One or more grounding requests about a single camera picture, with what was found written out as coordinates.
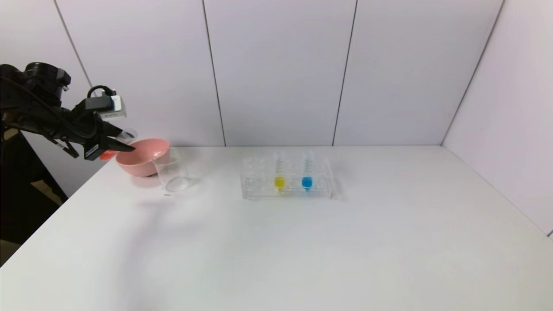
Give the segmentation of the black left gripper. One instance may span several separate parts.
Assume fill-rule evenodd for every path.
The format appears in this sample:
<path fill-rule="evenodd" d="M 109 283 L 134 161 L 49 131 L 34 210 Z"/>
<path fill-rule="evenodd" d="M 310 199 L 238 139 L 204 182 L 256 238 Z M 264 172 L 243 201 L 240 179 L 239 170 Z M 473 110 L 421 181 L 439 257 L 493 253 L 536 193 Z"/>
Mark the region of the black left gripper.
<path fill-rule="evenodd" d="M 114 137 L 123 130 L 114 124 L 103 121 L 95 111 L 85 111 L 74 114 L 67 111 L 63 114 L 61 130 L 62 150 L 73 158 L 79 157 L 79 153 L 73 144 L 83 146 L 84 159 L 94 161 L 101 151 L 101 140 L 105 137 L 105 151 L 132 152 L 135 147 L 125 144 Z"/>

